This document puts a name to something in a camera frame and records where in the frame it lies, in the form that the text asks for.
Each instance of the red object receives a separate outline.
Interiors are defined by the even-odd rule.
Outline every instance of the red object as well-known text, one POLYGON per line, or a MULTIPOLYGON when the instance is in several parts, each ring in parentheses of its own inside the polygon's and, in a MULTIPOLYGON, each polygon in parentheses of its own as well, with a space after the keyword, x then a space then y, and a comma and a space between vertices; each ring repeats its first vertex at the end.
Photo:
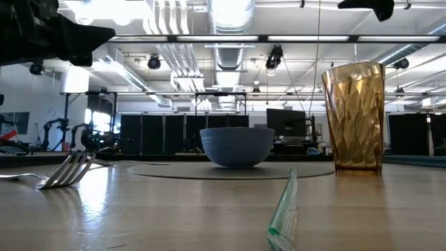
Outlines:
POLYGON ((70 151, 70 142, 65 142, 62 144, 62 151, 70 151))
POLYGON ((17 135, 17 131, 12 130, 12 131, 6 133, 5 135, 1 136, 0 139, 9 140, 9 139, 12 139, 13 137, 15 137, 16 135, 17 135))

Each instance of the computer monitor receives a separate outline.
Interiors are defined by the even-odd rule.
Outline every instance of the computer monitor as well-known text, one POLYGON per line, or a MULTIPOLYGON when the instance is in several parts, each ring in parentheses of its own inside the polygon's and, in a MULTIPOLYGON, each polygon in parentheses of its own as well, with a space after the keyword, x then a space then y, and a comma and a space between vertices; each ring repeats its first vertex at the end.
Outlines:
POLYGON ((267 127, 269 129, 274 129, 276 136, 307 136, 305 112, 283 109, 267 109, 266 121, 267 127))

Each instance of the blue bowl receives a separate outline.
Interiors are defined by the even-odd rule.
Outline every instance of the blue bowl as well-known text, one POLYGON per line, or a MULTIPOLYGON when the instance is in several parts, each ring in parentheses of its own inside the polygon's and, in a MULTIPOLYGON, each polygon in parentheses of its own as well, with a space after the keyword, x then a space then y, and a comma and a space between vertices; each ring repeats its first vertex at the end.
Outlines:
POLYGON ((222 167, 253 167, 268 156, 274 130, 267 128, 211 128, 200 130, 208 158, 222 167))

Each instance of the glass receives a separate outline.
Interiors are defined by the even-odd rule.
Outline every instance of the glass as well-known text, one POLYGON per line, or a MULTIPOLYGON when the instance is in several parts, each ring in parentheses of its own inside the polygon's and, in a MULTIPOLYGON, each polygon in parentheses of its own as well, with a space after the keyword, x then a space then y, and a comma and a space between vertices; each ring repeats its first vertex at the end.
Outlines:
POLYGON ((340 171, 383 166, 385 67, 352 63, 322 75, 334 165, 340 171))

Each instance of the poster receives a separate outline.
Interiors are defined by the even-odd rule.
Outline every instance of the poster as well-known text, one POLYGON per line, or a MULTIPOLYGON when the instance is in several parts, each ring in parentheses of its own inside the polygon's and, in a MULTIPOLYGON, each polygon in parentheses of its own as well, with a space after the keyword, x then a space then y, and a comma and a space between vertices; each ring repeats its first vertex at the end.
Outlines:
POLYGON ((4 112, 0 113, 0 135, 4 135, 17 128, 19 135, 28 133, 29 112, 4 112))

